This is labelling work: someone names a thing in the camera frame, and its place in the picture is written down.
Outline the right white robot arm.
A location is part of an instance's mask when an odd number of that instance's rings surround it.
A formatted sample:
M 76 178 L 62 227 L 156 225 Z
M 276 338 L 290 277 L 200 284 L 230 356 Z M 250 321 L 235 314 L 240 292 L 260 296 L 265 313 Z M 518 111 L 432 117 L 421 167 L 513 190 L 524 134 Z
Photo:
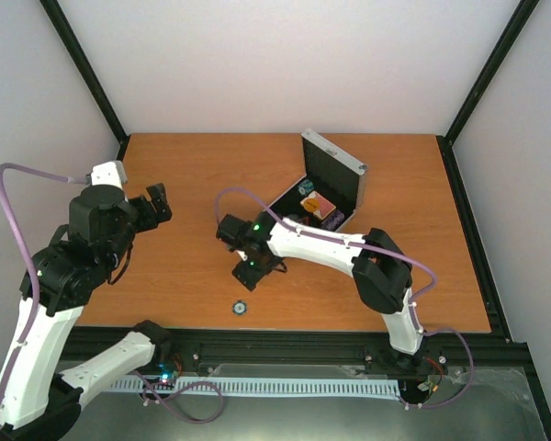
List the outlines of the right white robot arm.
M 391 349 L 410 358 L 422 356 L 424 328 L 412 292 L 414 263 L 386 232 L 376 228 L 367 234 L 326 231 L 290 218 L 276 220 L 264 211 L 254 221 L 226 215 L 219 222 L 217 238 L 241 258 L 232 274 L 250 291 L 263 277 L 286 272 L 287 258 L 347 275 L 362 303 L 381 314 Z

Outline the aluminium poker case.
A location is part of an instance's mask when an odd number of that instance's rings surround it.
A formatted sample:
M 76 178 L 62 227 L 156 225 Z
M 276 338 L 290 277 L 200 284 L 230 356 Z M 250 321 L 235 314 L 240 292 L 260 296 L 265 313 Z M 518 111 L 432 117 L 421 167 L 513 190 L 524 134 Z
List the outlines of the aluminium poker case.
M 335 231 L 338 232 L 363 203 L 368 166 L 314 130 L 303 131 L 301 138 L 304 175 L 275 199 L 270 209 L 279 217 L 293 221 L 308 217 L 310 227 L 320 228 L 323 220 L 305 211 L 300 204 L 308 194 L 300 195 L 298 184 L 309 179 L 314 184 L 313 191 L 326 197 L 344 214 L 343 224 Z

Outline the single blue green chip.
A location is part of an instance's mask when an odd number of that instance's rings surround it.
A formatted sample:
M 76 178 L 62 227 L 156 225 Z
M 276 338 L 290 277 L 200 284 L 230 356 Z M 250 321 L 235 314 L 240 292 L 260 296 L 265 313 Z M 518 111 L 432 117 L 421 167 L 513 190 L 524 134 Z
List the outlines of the single blue green chip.
M 242 316 L 243 314 L 245 314 L 246 312 L 248 311 L 248 305 L 245 301 L 243 300 L 237 300 L 233 305 L 232 305 L 232 312 L 238 316 Z

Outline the red black triangular button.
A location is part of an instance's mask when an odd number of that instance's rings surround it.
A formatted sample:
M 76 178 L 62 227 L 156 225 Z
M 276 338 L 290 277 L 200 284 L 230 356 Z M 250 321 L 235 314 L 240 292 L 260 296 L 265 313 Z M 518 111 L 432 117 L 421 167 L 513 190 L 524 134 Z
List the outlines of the red black triangular button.
M 296 222 L 299 223 L 299 224 L 302 224 L 302 225 L 306 225 L 306 226 L 309 226 L 309 224 L 310 224 L 310 221 L 309 221 L 308 217 L 298 217 L 296 219 Z

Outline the orange blue round button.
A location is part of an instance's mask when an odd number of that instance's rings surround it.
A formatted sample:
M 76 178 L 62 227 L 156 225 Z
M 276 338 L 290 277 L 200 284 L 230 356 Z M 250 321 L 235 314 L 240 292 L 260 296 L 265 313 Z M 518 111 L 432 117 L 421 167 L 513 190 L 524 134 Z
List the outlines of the orange blue round button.
M 305 211 L 315 213 L 320 210 L 320 202 L 317 197 L 306 197 L 301 201 Z

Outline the tall purple chip stack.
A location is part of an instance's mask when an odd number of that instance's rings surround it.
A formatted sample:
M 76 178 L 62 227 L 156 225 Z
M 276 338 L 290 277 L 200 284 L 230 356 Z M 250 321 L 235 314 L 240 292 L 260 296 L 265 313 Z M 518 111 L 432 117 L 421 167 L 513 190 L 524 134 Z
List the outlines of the tall purple chip stack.
M 334 232 L 343 224 L 344 220 L 344 214 L 339 210 L 335 210 L 321 223 L 320 227 L 323 230 Z

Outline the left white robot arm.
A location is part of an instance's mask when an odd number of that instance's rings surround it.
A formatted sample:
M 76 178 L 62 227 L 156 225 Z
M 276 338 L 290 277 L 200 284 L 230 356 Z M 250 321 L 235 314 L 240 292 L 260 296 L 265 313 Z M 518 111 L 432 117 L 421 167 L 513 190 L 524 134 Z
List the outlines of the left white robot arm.
M 99 355 L 56 370 L 93 292 L 124 275 L 136 234 L 171 218 L 163 184 L 136 198 L 120 187 L 94 185 L 71 200 L 67 223 L 34 254 L 21 282 L 19 322 L 0 373 L 0 440 L 59 440 L 114 381 L 138 368 L 159 370 L 171 363 L 169 332 L 143 321 Z

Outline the playing card deck box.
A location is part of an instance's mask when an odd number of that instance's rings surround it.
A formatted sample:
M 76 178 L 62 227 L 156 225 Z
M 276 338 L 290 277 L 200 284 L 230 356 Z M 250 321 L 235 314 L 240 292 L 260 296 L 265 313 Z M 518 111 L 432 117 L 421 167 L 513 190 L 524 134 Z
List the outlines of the playing card deck box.
M 336 206 L 332 202 L 330 202 L 326 197 L 316 191 L 311 192 L 307 195 L 307 197 L 317 197 L 319 199 L 320 210 L 311 214 L 320 221 L 324 221 L 331 213 L 336 210 Z

